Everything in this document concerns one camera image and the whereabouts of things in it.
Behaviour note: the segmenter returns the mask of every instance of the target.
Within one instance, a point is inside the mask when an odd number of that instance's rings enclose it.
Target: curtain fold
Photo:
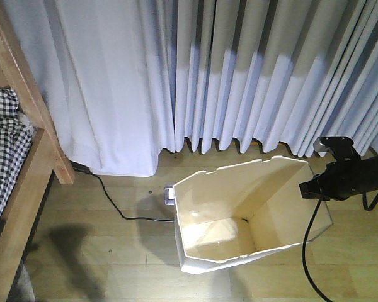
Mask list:
[[[378,134],[378,1],[181,4],[188,7],[178,14],[185,45],[178,45],[177,66],[192,73],[177,73],[186,86],[176,103],[190,108],[176,112],[178,150],[183,137],[192,150],[203,138],[203,153],[213,138],[222,150],[236,138],[241,152],[256,139],[265,152],[284,142],[311,156],[318,136],[347,135],[359,153],[367,151]]]
[[[150,176],[163,148],[346,135],[378,151],[378,0],[2,0],[66,155]]]

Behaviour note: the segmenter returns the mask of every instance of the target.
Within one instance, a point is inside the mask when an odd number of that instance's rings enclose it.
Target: wooden floor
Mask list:
[[[163,188],[202,169],[289,155],[284,146],[245,155],[236,149],[206,155],[162,152],[154,177],[103,177],[126,215],[173,218]],[[321,172],[330,156],[310,159]],[[311,274],[333,301],[378,302],[378,206],[361,197],[328,203],[334,225],[308,246]],[[201,275],[180,271],[172,223],[125,221],[97,179],[78,174],[75,185],[55,181],[27,257],[38,301],[46,302],[296,302],[322,301],[311,289],[295,247],[264,259]]]

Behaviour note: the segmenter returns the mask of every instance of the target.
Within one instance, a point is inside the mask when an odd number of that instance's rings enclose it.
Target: black cable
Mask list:
[[[325,296],[324,293],[317,287],[315,284],[314,280],[312,279],[309,271],[308,271],[308,266],[307,266],[307,259],[306,259],[306,247],[307,247],[307,241],[308,241],[308,236],[309,236],[309,231],[311,231],[312,224],[314,223],[316,214],[318,213],[318,209],[321,206],[323,196],[321,195],[319,197],[318,203],[315,207],[314,213],[312,214],[311,220],[309,220],[309,224],[307,227],[307,230],[305,232],[304,240],[302,241],[302,266],[304,268],[305,275],[307,276],[307,279],[309,281],[309,284],[312,286],[312,288],[315,290],[315,292],[326,302],[333,302],[330,300],[327,296]]]
[[[374,197],[374,200],[371,202],[370,205],[368,205],[367,203],[367,193],[366,192],[363,193],[363,207],[365,211],[371,212],[375,208],[377,203],[378,203],[378,193]]]
[[[108,194],[108,191],[106,190],[106,187],[102,181],[102,178],[92,172],[88,172],[88,171],[84,171],[84,170],[80,170],[80,169],[74,169],[76,172],[80,172],[80,173],[85,173],[85,174],[89,174],[89,175],[92,175],[94,177],[96,177],[100,182],[101,182],[101,185],[102,185],[102,189],[105,193],[105,195],[107,196],[108,200],[111,202],[112,206],[118,211],[118,213],[120,214],[120,216],[122,216],[123,219],[126,219],[126,220],[149,220],[149,221],[158,221],[158,222],[174,222],[174,220],[170,220],[170,219],[158,219],[158,218],[150,218],[150,217],[142,217],[142,216],[138,216],[138,217],[127,217],[123,214],[123,212],[119,209],[119,207],[113,202],[112,198],[109,196]]]

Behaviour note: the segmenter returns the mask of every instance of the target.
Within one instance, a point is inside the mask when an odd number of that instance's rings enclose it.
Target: open box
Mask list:
[[[298,184],[313,173],[282,156],[199,171],[173,185],[181,270],[200,274],[244,264],[302,243],[316,203]],[[309,241],[332,224],[322,204]]]

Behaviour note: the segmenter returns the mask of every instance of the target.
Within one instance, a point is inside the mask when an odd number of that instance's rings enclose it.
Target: black and white checkered blanket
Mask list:
[[[0,216],[32,144],[28,128],[18,120],[18,98],[0,89]]]

